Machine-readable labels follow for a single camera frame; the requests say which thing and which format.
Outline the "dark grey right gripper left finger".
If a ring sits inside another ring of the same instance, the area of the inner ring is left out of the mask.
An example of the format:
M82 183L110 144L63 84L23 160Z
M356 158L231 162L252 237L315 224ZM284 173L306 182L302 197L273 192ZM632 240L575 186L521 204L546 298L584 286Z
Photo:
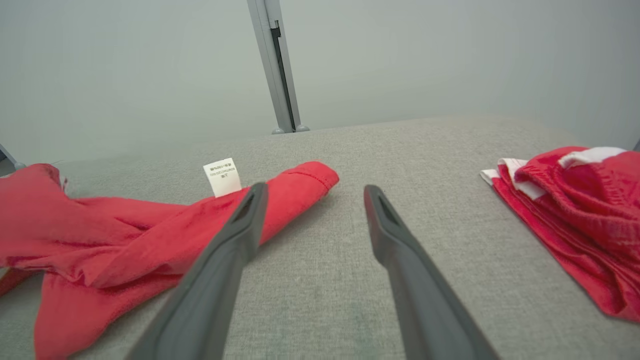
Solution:
M126 360L221 360L245 265L258 253L268 185L250 187Z

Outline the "red shorts with white stripes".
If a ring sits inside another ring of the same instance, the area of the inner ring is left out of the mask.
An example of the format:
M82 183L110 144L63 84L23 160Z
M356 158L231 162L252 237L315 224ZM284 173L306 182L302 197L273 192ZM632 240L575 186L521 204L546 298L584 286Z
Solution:
M565 146L480 177L602 313L640 324L640 152Z

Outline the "grey partition centre post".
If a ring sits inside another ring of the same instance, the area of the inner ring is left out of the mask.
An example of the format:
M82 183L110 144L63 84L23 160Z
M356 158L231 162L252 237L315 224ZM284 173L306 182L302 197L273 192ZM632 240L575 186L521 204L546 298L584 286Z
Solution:
M308 132L302 124L281 0L246 0L277 126L272 134Z

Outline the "red shirt with white label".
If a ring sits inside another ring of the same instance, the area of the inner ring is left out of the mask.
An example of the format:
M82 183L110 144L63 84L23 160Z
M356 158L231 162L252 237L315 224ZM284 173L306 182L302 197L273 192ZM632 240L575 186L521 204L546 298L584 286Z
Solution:
M0 178L0 297L43 272L37 360L67 360L126 312L178 285L249 189L191 205L71 198L50 164Z

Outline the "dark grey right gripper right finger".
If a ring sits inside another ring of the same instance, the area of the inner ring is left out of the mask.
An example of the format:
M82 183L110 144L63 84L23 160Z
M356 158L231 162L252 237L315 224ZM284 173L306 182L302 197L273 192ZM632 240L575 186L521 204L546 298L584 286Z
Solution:
M407 360L499 360L382 189L366 185L363 200L372 251L390 280Z

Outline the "grey partition corner post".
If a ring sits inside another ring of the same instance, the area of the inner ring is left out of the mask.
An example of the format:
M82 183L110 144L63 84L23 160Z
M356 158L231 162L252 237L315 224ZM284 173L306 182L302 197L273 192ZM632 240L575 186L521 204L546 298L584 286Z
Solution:
M0 153L5 156L5 158L0 160L0 173L12 173L13 171L27 167L23 162L17 161L2 144L0 144Z

